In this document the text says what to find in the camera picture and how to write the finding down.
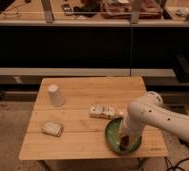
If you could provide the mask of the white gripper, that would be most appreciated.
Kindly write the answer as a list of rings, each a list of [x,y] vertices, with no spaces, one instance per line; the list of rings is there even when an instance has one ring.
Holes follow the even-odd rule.
[[[144,124],[136,119],[125,117],[121,121],[120,136],[128,136],[130,140],[139,138],[144,130]]]

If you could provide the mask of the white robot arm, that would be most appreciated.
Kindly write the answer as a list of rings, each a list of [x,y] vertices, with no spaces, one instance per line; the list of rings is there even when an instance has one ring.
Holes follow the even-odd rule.
[[[121,122],[121,136],[133,140],[142,135],[146,125],[150,125],[189,142],[189,116],[165,109],[162,97],[156,92],[149,91],[132,100],[127,112]]]

